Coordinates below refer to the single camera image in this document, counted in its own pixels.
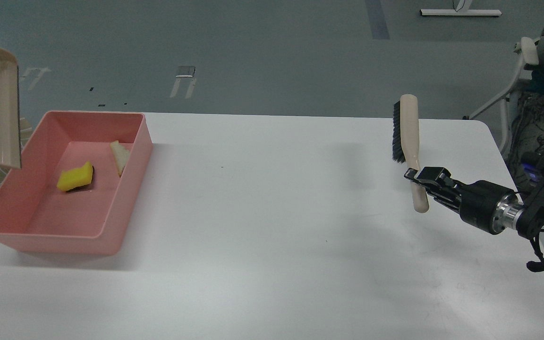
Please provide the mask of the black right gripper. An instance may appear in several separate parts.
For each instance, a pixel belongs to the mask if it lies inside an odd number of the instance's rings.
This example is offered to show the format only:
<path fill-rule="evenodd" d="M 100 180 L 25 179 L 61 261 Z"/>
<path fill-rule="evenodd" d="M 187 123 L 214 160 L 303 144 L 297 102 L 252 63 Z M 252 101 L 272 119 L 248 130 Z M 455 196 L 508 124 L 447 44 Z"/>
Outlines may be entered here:
<path fill-rule="evenodd" d="M 462 221 L 491 235 L 506 229 L 502 222 L 505 211 L 519 204 L 510 188 L 485 180 L 466 185 L 443 167 L 408 168 L 404 178 L 424 187 L 427 195 L 444 207 L 459 211 Z"/>

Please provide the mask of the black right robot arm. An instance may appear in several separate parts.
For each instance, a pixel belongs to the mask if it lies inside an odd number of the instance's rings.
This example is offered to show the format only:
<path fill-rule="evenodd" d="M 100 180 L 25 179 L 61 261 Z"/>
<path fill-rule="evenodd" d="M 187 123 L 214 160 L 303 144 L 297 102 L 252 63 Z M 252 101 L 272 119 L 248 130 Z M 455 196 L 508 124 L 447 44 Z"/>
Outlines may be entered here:
<path fill-rule="evenodd" d="M 464 184 L 443 167 L 410 168 L 404 176 L 471 226 L 492 235 L 515 230 L 530 241 L 538 258 L 529 261 L 527 269 L 544 272 L 544 155 L 525 153 L 522 167 L 532 183 L 523 200 L 516 191 L 489 181 Z"/>

